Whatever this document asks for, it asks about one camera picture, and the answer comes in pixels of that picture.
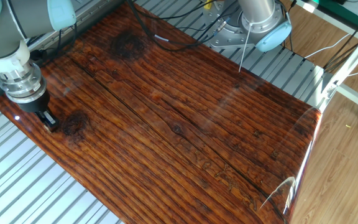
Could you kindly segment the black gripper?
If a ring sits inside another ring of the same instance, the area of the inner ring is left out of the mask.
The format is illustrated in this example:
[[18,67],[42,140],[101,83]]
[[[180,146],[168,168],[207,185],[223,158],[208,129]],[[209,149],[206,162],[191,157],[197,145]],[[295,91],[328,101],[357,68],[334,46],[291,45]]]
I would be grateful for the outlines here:
[[28,113],[35,113],[37,117],[46,125],[50,132],[54,132],[59,127],[58,118],[48,109],[50,94],[48,90],[38,99],[30,103],[18,103],[21,110]]

